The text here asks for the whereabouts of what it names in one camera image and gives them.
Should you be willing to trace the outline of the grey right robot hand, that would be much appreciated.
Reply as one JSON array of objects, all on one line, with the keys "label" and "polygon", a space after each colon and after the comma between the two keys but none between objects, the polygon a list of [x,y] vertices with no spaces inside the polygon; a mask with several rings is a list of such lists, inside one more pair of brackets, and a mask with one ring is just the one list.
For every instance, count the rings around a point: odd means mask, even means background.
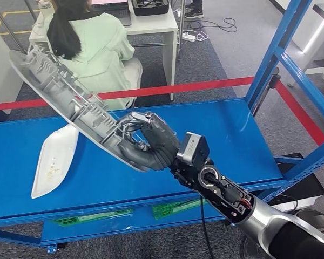
[{"label": "grey right robot hand", "polygon": [[124,157],[137,166],[154,171],[166,169],[176,159],[180,145],[174,131],[155,113],[130,112],[120,122],[126,126],[125,133],[141,130],[148,143],[142,147],[122,140],[118,145]]}]

